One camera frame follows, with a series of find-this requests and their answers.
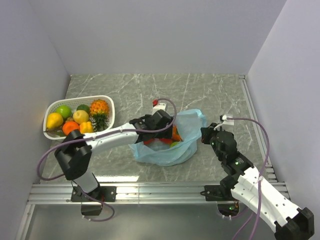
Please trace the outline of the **light blue printed plastic bag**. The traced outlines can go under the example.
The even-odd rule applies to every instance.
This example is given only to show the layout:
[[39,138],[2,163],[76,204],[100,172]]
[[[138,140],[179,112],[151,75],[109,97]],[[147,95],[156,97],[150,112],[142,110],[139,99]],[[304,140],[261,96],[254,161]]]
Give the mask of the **light blue printed plastic bag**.
[[170,145],[160,141],[144,145],[131,144],[130,150],[137,162],[169,167],[184,163],[197,151],[197,140],[201,138],[201,128],[207,126],[206,116],[200,109],[189,109],[177,113],[174,125],[177,126],[183,141]]

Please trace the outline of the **orange round fruit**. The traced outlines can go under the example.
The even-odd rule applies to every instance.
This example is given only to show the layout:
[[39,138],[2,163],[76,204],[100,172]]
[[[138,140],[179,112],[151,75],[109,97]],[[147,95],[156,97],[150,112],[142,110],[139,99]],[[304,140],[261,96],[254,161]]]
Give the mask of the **orange round fruit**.
[[62,132],[65,136],[67,136],[69,133],[71,133],[74,130],[79,130],[80,126],[75,121],[67,121],[63,127]]

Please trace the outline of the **yellow pear fruit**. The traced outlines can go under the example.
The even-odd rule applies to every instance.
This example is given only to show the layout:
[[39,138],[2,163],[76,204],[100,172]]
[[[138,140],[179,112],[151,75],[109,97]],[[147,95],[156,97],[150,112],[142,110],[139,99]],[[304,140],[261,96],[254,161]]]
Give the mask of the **yellow pear fruit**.
[[46,119],[46,128],[49,130],[58,128],[63,124],[63,122],[64,119],[59,113],[50,113]]

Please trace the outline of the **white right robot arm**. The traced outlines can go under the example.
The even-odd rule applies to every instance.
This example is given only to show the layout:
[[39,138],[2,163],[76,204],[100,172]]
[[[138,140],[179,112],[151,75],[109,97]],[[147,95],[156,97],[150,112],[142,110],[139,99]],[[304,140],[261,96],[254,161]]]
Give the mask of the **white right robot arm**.
[[250,239],[259,220],[273,231],[277,240],[308,240],[315,234],[314,214],[300,208],[269,183],[257,167],[240,151],[234,134],[212,123],[201,128],[201,141],[210,145],[227,176],[220,181],[219,191],[205,186],[201,193],[207,200],[238,200],[256,214]]

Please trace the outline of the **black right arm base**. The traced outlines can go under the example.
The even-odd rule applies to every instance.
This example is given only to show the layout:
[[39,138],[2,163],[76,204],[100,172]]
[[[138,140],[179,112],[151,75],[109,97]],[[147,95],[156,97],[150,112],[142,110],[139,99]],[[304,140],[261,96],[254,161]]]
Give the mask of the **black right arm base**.
[[232,196],[231,190],[238,183],[239,176],[240,174],[228,175],[219,182],[219,185],[205,185],[200,195],[204,196],[207,202],[237,201],[238,199]]

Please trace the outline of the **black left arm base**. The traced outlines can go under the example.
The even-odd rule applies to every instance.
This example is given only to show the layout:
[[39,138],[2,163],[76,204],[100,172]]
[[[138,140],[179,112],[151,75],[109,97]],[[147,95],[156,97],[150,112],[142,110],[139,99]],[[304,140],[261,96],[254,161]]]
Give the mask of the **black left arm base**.
[[[111,203],[111,202],[115,202],[116,194],[117,194],[116,186],[100,186],[97,189],[93,190],[92,192],[89,192],[87,195],[101,202]],[[79,186],[73,187],[70,201],[79,202],[79,203],[93,202],[93,200],[89,199],[83,194],[82,189]]]

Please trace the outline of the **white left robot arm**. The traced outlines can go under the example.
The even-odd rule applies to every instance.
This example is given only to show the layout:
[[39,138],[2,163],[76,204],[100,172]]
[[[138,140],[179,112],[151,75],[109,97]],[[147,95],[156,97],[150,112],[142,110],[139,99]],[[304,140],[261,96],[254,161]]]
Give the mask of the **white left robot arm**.
[[101,195],[100,184],[89,170],[91,157],[116,147],[143,143],[151,139],[170,138],[175,116],[164,110],[146,114],[101,133],[72,131],[58,147],[54,156],[69,181],[75,182],[89,201]]

